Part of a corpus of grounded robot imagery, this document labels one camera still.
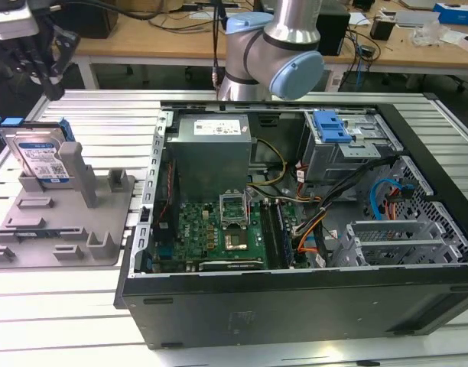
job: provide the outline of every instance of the blue drive bay latch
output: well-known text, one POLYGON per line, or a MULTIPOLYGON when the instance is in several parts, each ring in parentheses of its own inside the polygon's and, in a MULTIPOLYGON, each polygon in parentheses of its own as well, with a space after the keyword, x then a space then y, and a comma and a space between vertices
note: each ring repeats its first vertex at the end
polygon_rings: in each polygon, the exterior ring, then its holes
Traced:
POLYGON ((350 143, 352 140, 334 111, 314 111, 314 126, 323 143, 350 143))

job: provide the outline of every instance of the floor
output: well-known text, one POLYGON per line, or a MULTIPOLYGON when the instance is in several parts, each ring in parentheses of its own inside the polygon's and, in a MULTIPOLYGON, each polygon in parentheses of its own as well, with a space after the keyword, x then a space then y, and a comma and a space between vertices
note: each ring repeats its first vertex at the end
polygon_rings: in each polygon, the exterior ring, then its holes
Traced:
MULTIPOLYGON (((127 74, 125 65, 96 65, 96 74, 102 89, 211 89, 210 68, 192 67, 191 79, 185 78, 184 67, 148 67, 150 82, 143 84, 140 67, 133 66, 133 74, 127 74)), ((314 88, 323 91, 327 75, 314 88)), ((362 85, 357 88, 354 82, 356 75, 352 73, 347 83, 342 87, 345 92, 377 92, 377 93, 434 93, 438 98, 468 126, 468 83, 463 84, 465 90, 457 91, 457 81, 447 76, 419 76, 413 89, 406 89, 406 76, 381 73, 369 73, 362 78, 362 85)), ((72 65, 63 78, 67 89, 82 89, 79 70, 72 65)), ((26 76, 0 76, 0 115, 26 116, 41 95, 41 88, 32 83, 26 76)))

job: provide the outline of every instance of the cardboard box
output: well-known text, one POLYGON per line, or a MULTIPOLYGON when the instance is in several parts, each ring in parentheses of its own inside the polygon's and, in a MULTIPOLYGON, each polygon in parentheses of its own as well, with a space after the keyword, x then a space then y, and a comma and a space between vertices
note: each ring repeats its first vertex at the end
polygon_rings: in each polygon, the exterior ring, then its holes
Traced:
POLYGON ((437 3, 433 11, 440 13, 438 21, 442 24, 468 25, 468 5, 449 6, 437 3))

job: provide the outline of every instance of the metal slotted surface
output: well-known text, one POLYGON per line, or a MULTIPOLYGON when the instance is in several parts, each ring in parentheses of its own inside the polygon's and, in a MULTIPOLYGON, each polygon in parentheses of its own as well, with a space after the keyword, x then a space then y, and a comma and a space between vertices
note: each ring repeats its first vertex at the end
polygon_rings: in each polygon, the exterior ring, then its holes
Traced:
MULTIPOLYGON (((138 221, 141 193, 160 100, 213 100, 211 92, 68 91, 57 102, 42 100, 29 119, 66 117, 83 156, 96 174, 125 167, 137 178, 125 235, 138 221)), ((468 135, 445 110, 419 94, 317 93, 322 103, 393 103, 450 176, 468 195, 468 135)), ((15 159, 0 156, 0 222, 21 189, 15 159)), ((155 366, 382 366, 468 367, 468 311, 430 336, 354 339, 266 346, 151 352, 127 310, 112 306, 119 266, 74 271, 0 272, 0 366, 107 365, 131 360, 155 366)))

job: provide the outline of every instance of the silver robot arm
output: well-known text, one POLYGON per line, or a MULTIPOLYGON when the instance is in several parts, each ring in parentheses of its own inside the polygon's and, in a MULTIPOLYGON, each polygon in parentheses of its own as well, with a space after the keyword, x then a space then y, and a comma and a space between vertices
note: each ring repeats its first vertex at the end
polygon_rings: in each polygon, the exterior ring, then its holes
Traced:
POLYGON ((227 21, 226 76, 219 99, 299 99, 322 76, 316 29, 322 0, 278 0, 275 15, 247 12, 227 21))

